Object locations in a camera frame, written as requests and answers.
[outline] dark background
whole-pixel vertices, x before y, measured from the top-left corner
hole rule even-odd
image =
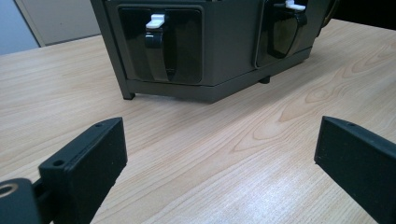
[[[396,30],[396,0],[341,0],[333,17]]]

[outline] table surface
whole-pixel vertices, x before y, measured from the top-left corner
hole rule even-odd
[[[93,223],[373,223],[314,163],[322,116],[396,141],[396,32],[333,20],[310,58],[214,104],[122,99],[101,36],[0,57],[0,181],[103,119],[128,164]]]

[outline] gray wall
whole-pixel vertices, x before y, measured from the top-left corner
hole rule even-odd
[[[14,1],[0,0],[0,55],[35,48],[35,38]]]

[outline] wooden table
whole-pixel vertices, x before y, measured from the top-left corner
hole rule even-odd
[[[314,163],[323,115],[396,141],[396,32],[344,21],[309,59],[215,104],[124,101],[101,36],[0,57],[0,181],[123,117],[128,165],[93,223],[372,223]]]

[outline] black appliance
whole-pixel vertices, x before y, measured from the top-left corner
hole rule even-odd
[[[124,99],[208,102],[308,58],[339,0],[91,0]]]

